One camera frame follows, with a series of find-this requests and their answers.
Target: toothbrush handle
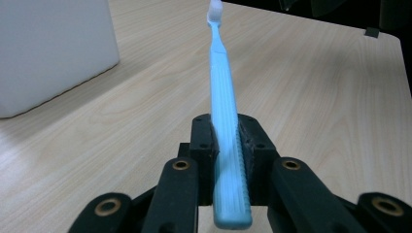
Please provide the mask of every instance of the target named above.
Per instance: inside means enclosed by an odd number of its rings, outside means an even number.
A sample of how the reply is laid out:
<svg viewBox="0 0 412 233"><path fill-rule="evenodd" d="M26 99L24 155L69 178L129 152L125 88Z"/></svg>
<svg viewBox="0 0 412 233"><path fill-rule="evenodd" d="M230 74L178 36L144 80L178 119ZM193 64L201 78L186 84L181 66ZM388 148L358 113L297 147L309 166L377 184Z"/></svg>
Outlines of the toothbrush handle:
<svg viewBox="0 0 412 233"><path fill-rule="evenodd" d="M214 218L223 229L252 225L251 205L226 53L211 52L212 123L219 143L215 164Z"/></svg>

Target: white container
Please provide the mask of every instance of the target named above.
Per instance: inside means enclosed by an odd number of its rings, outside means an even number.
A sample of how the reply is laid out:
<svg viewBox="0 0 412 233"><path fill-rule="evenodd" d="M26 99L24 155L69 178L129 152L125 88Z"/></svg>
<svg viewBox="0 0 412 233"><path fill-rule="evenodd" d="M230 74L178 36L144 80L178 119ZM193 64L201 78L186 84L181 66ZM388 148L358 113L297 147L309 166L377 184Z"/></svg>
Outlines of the white container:
<svg viewBox="0 0 412 233"><path fill-rule="evenodd" d="M119 62L108 0L0 0L0 117Z"/></svg>

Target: toothbrush bristles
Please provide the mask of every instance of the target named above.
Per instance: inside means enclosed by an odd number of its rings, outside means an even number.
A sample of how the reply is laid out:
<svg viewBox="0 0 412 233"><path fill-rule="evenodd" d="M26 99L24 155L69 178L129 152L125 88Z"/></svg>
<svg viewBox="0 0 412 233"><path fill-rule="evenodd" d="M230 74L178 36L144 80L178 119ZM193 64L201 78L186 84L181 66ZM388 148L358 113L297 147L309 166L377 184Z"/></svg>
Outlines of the toothbrush bristles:
<svg viewBox="0 0 412 233"><path fill-rule="evenodd" d="M221 0L211 0L207 19L211 22L221 22L223 4Z"/></svg>

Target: toothbrush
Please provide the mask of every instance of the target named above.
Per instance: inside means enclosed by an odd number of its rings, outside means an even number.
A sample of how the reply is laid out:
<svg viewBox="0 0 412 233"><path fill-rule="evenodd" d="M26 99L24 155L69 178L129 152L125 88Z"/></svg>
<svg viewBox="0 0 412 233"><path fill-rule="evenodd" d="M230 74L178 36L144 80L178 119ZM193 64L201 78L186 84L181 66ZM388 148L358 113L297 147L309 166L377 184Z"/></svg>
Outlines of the toothbrush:
<svg viewBox="0 0 412 233"><path fill-rule="evenodd" d="M229 60L219 33L222 12L222 1L211 0L207 14L207 21L212 30L211 115L219 144L213 193L214 221L221 229L247 229L252 225L252 211Z"/></svg>

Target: wood grain surface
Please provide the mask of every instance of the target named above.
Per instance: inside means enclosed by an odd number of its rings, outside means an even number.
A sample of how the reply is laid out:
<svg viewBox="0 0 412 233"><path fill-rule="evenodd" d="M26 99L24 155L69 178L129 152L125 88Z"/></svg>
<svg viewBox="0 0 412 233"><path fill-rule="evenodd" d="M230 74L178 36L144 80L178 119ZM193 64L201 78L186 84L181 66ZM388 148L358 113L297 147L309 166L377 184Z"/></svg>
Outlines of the wood grain surface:
<svg viewBox="0 0 412 233"><path fill-rule="evenodd" d="M210 113L208 5L110 1L120 64L0 120L1 232L64 232L94 197L157 184L191 120ZM349 201L379 191L412 205L412 102L397 38L226 3L221 33L238 111L282 156ZM211 210L200 208L199 232L223 232ZM270 232L266 208L253 216L243 232Z"/></svg>

